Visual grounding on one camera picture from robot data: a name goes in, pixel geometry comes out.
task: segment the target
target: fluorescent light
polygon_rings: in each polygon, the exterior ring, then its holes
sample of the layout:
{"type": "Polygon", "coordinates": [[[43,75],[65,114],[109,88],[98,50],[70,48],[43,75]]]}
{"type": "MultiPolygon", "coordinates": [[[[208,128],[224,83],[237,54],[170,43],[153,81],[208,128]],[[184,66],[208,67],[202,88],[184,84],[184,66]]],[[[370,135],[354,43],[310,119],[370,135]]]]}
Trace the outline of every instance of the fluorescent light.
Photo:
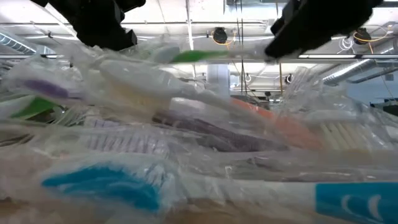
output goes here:
{"type": "Polygon", "coordinates": [[[45,57],[49,58],[49,59],[57,59],[57,58],[62,57],[62,56],[63,55],[46,55],[45,57]]]}
{"type": "Polygon", "coordinates": [[[347,37],[332,37],[331,39],[332,40],[340,40],[340,39],[345,39],[345,38],[347,38],[347,37]]]}
{"type": "Polygon", "coordinates": [[[355,58],[355,55],[300,55],[299,58],[355,58]]]}
{"type": "Polygon", "coordinates": [[[25,37],[25,39],[28,39],[28,40],[30,40],[30,39],[32,39],[32,40],[45,39],[45,38],[48,38],[48,36],[47,35],[40,35],[40,36],[35,36],[35,37],[25,37]]]}
{"type": "Polygon", "coordinates": [[[385,53],[388,53],[388,52],[390,52],[391,50],[394,50],[394,48],[393,48],[393,47],[391,47],[390,49],[388,49],[388,50],[385,50],[385,51],[381,52],[380,54],[385,54],[385,53]]]}

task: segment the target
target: plastic packaging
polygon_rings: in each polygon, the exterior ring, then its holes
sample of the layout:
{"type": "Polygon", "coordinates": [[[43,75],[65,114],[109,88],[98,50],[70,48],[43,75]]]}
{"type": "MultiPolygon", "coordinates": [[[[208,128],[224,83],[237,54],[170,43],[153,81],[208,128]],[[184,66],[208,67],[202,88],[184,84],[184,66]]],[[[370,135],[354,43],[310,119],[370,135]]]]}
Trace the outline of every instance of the plastic packaging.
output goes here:
{"type": "Polygon", "coordinates": [[[180,53],[183,44],[180,41],[173,41],[169,36],[149,39],[139,45],[121,51],[129,58],[145,60],[154,63],[170,63],[180,53]]]}
{"type": "Polygon", "coordinates": [[[35,96],[23,96],[0,102],[0,118],[10,118],[30,105],[35,96]]]}
{"type": "Polygon", "coordinates": [[[146,47],[74,46],[74,68],[37,57],[5,77],[11,91],[68,110],[51,125],[0,120],[0,132],[24,137],[0,148],[0,192],[18,205],[3,220],[398,222],[386,129],[396,119],[304,68],[280,111],[223,100],[163,71],[146,47]]]}

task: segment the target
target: toothbrush head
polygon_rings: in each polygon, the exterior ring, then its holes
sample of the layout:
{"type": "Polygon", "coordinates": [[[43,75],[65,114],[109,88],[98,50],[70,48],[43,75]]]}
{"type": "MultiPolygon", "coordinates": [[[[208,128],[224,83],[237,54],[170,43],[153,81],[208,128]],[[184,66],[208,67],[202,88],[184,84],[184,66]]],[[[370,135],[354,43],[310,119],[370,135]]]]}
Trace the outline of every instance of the toothbrush head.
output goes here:
{"type": "Polygon", "coordinates": [[[123,167],[101,163],[53,175],[45,179],[42,186],[66,196],[113,200],[148,212],[157,212],[160,209],[160,188],[164,176],[156,178],[151,172],[157,170],[152,168],[140,177],[123,167]]]}

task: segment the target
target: ceiling duct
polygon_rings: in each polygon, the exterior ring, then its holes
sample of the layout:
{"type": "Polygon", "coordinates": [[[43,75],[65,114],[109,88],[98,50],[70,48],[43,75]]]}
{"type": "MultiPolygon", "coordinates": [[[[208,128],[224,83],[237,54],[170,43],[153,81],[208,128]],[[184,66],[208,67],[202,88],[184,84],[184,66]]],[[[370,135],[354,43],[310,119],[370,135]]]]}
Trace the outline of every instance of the ceiling duct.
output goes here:
{"type": "Polygon", "coordinates": [[[396,72],[396,71],[398,71],[398,68],[396,68],[396,67],[384,68],[383,71],[381,71],[381,72],[377,72],[377,73],[375,73],[373,75],[370,75],[370,76],[367,76],[367,77],[364,77],[364,78],[360,78],[360,79],[354,80],[354,81],[347,80],[347,82],[348,83],[352,83],[352,84],[358,84],[358,83],[366,82],[366,81],[371,80],[373,78],[381,77],[383,75],[388,75],[388,74],[390,74],[392,72],[396,72]]]}
{"type": "Polygon", "coordinates": [[[36,50],[23,43],[23,40],[19,40],[18,37],[7,33],[4,30],[0,30],[0,44],[10,47],[22,54],[34,54],[36,50]]]}
{"type": "MultiPolygon", "coordinates": [[[[382,50],[375,52],[375,54],[396,54],[398,52],[398,50],[394,48],[394,44],[391,44],[391,42],[388,42],[378,48],[382,50]]],[[[323,74],[323,76],[326,76],[323,79],[323,82],[326,85],[336,86],[339,82],[347,80],[355,75],[359,75],[372,68],[389,66],[391,66],[390,63],[377,63],[375,60],[371,59],[360,60],[349,65],[339,65],[323,74]]]]}

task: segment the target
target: ceiling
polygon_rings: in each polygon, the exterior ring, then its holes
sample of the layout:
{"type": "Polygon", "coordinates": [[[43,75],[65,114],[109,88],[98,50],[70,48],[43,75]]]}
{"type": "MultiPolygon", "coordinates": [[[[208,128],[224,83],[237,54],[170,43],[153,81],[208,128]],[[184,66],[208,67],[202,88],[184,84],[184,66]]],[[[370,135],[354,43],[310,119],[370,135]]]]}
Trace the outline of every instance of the ceiling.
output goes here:
{"type": "MultiPolygon", "coordinates": [[[[46,7],[47,11],[44,11],[29,0],[0,0],[0,4],[0,29],[15,34],[17,38],[26,41],[27,44],[39,44],[57,49],[68,42],[78,42],[72,35],[73,30],[68,25],[68,21],[52,7],[46,7]],[[49,32],[54,36],[54,39],[47,37],[49,32]]],[[[244,46],[254,47],[266,45],[272,40],[272,34],[269,30],[270,25],[277,19],[277,15],[280,14],[284,5],[279,3],[278,6],[277,9],[274,3],[256,4],[252,7],[244,7],[242,13],[240,10],[236,13],[235,8],[225,6],[223,0],[147,0],[145,6],[126,13],[123,26],[134,29],[140,41],[145,41],[148,37],[170,34],[172,37],[178,37],[181,43],[184,43],[184,48],[189,49],[187,26],[189,16],[192,22],[193,48],[214,50],[226,49],[226,46],[215,44],[211,38],[206,38],[206,34],[210,34],[215,27],[225,27],[229,38],[232,40],[233,31],[237,28],[236,19],[242,17],[245,36],[244,46]]],[[[374,10],[372,18],[364,26],[372,37],[385,36],[387,29],[385,25],[394,22],[386,38],[374,43],[374,51],[377,52],[379,44],[391,40],[395,36],[394,34],[398,32],[395,21],[398,21],[398,8],[384,7],[374,10]]],[[[342,41],[342,38],[336,38],[329,44],[309,52],[309,54],[351,53],[351,49],[342,50],[342,41]]],[[[367,45],[353,45],[353,49],[356,53],[369,51],[367,45]]],[[[16,53],[8,47],[0,45],[0,54],[16,53]]],[[[313,68],[315,64],[283,65],[282,73],[292,73],[298,66],[313,68]]],[[[263,63],[245,64],[245,70],[250,70],[253,74],[263,71],[260,75],[271,77],[257,78],[252,83],[253,86],[270,85],[274,83],[272,77],[279,75],[279,67],[270,65],[264,69],[263,63]]]]}

